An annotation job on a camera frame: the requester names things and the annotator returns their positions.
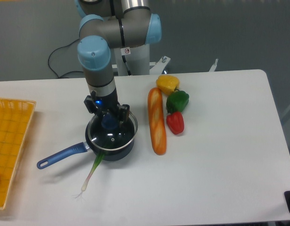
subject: green bell pepper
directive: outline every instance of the green bell pepper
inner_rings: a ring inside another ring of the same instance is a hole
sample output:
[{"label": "green bell pepper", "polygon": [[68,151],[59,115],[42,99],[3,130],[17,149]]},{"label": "green bell pepper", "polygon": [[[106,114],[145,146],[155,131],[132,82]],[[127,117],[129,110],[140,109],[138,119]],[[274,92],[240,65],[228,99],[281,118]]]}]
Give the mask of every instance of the green bell pepper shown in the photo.
[{"label": "green bell pepper", "polygon": [[189,102],[189,94],[185,91],[177,90],[168,96],[166,102],[167,111],[172,114],[174,112],[183,112]]}]

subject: saucepan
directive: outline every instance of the saucepan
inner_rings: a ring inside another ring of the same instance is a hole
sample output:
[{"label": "saucepan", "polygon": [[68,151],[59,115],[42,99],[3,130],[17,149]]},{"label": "saucepan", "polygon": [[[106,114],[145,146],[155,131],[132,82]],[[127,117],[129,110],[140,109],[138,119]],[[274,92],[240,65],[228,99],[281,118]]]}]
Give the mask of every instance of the saucepan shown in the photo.
[{"label": "saucepan", "polygon": [[103,116],[93,116],[85,130],[86,142],[81,142],[55,153],[37,163],[37,168],[44,169],[73,154],[92,150],[96,155],[103,152],[104,160],[117,161],[124,158],[133,148],[138,123],[132,112],[129,112],[127,122],[112,124],[109,113]]}]

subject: black cable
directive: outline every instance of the black cable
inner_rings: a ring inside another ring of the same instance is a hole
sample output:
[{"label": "black cable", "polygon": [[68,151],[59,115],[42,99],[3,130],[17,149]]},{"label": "black cable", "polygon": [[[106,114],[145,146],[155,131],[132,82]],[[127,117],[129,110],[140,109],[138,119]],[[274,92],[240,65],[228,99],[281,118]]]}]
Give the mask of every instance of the black cable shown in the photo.
[{"label": "black cable", "polygon": [[110,3],[111,15],[115,16],[116,15],[116,11],[115,11],[115,5],[113,3],[113,0],[109,0],[109,3]]},{"label": "black cable", "polygon": [[126,61],[126,57],[125,57],[125,55],[122,55],[122,59],[123,59],[123,62],[124,62],[124,64],[125,64],[125,66],[126,66],[126,69],[127,69],[128,75],[132,75],[132,74],[131,74],[131,71],[130,71],[130,69],[129,69],[129,66],[128,66],[128,64],[127,64],[127,61]]},{"label": "black cable", "polygon": [[125,36],[124,36],[124,29],[123,29],[123,24],[122,24],[122,20],[119,19],[118,20],[118,25],[120,26],[120,34],[121,34],[121,40],[122,40],[122,47],[125,47]]},{"label": "black cable", "polygon": [[70,72],[66,72],[65,74],[59,76],[50,66],[50,57],[51,55],[56,52],[57,50],[61,49],[61,48],[66,48],[66,47],[70,47],[72,44],[74,44],[75,42],[79,41],[80,39],[76,39],[74,40],[72,43],[66,45],[66,46],[62,46],[62,47],[59,47],[57,49],[55,49],[54,51],[52,51],[52,53],[50,54],[49,56],[49,59],[48,59],[48,66],[49,68],[51,69],[52,72],[54,72],[54,74],[57,76],[57,79],[68,79],[68,77],[65,77],[65,75],[68,75],[68,74],[71,74],[71,73],[83,73],[82,71],[70,71]]}]

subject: toy vegetable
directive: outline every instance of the toy vegetable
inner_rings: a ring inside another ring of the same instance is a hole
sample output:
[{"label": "toy vegetable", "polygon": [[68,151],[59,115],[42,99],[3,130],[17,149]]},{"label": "toy vegetable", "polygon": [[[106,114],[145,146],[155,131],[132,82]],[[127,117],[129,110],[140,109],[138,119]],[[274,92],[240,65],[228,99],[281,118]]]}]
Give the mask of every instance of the toy vegetable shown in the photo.
[{"label": "toy vegetable", "polygon": [[173,114],[168,115],[166,122],[171,132],[174,133],[175,135],[183,132],[184,122],[182,113],[174,112]]},{"label": "toy vegetable", "polygon": [[157,87],[166,95],[170,95],[179,86],[178,78],[172,75],[160,75],[156,80]]},{"label": "toy vegetable", "polygon": [[152,88],[148,94],[148,115],[152,148],[158,155],[166,153],[166,129],[163,113],[163,98],[159,88]]},{"label": "toy vegetable", "polygon": [[172,114],[174,112],[183,112],[189,102],[189,94],[185,91],[178,90],[167,98],[167,111]]}]

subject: red bell pepper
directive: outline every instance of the red bell pepper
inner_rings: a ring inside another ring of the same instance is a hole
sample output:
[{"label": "red bell pepper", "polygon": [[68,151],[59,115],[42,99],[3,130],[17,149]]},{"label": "red bell pepper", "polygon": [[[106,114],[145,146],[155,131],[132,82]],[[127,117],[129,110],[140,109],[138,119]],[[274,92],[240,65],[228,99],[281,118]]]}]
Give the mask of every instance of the red bell pepper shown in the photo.
[{"label": "red bell pepper", "polygon": [[166,122],[171,132],[174,133],[175,135],[183,132],[184,122],[183,122],[182,113],[174,112],[170,115],[167,115]]}]

